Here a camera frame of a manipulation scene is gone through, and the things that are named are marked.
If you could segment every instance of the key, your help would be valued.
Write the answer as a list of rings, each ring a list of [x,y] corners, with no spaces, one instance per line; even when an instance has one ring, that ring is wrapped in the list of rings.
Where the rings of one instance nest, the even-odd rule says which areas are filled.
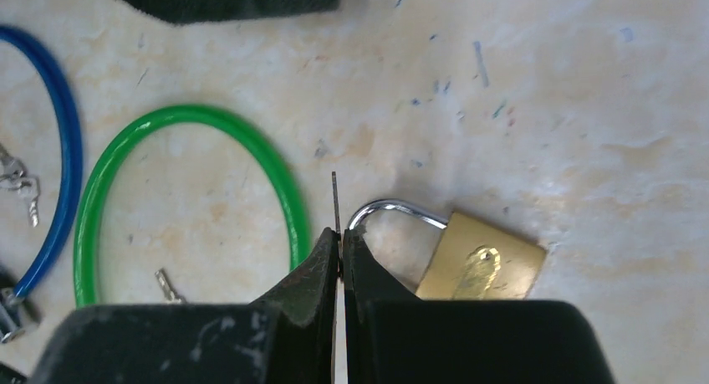
[[[2,144],[0,144],[0,163],[3,164],[3,175],[6,177],[17,179],[25,174],[22,162],[18,158],[11,156]]]
[[[165,296],[165,302],[170,304],[183,304],[187,303],[184,297],[180,296],[170,285],[170,281],[167,279],[165,274],[165,269],[158,269],[156,271],[157,283],[162,289],[162,294]]]
[[[39,181],[36,177],[20,177],[16,179],[18,188],[16,189],[20,198],[27,204],[29,216],[29,224],[33,228],[39,225],[39,208],[37,201],[39,199]]]

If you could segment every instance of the padlock shackle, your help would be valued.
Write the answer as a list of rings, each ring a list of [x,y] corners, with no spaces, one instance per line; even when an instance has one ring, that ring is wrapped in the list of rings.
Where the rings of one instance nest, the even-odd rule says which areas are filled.
[[[446,229],[448,226],[448,218],[435,215],[433,212],[416,206],[415,204],[411,204],[410,202],[399,200],[398,198],[383,198],[380,200],[374,200],[373,202],[368,202],[364,206],[360,207],[360,209],[354,213],[352,218],[349,219],[347,229],[356,229],[370,214],[382,210],[400,211],[439,229]]]

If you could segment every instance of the beige tabletop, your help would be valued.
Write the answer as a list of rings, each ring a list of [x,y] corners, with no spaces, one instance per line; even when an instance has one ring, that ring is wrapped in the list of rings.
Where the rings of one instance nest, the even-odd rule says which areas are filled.
[[[27,29],[63,65],[87,177],[138,116],[225,107],[283,153],[314,236],[333,225],[333,170],[344,219],[377,197],[463,210],[549,251],[531,297],[578,306],[618,382],[706,382],[709,0],[397,2],[176,28],[117,0],[0,0],[0,23]],[[42,81],[6,44],[0,104],[0,142],[43,189],[35,229],[0,193],[0,262],[20,275],[48,230],[61,166]],[[367,238],[416,285],[438,235],[382,213]],[[73,309],[72,247],[31,297],[39,330],[0,347],[0,361],[30,372]],[[100,253],[107,302],[160,302],[160,267],[208,302],[247,302],[288,270],[265,175],[198,125],[159,131],[126,161]]]

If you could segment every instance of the blue cable lock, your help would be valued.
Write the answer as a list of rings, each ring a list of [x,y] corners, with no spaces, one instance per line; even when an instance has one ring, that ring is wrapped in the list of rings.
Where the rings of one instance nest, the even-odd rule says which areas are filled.
[[[14,286],[12,293],[2,296],[3,307],[12,308],[18,307],[39,284],[64,248],[79,205],[84,159],[76,104],[56,60],[39,41],[20,29],[0,25],[0,40],[22,51],[42,77],[57,116],[62,154],[59,199],[47,237],[32,265]],[[12,330],[12,327],[2,327],[2,325],[4,324],[0,322],[0,331],[3,331],[0,341],[6,342],[5,330]]]

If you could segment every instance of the metal lock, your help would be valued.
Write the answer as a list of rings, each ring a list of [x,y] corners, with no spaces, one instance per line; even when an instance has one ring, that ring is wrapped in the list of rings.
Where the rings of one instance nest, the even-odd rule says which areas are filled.
[[[546,257],[543,248],[475,218],[454,212],[448,220],[396,199],[364,205],[350,220],[349,229],[379,210],[404,212],[444,230],[416,291],[422,299],[522,299]]]
[[[0,267],[0,343],[8,342],[37,329],[33,311],[13,292],[14,283]]]

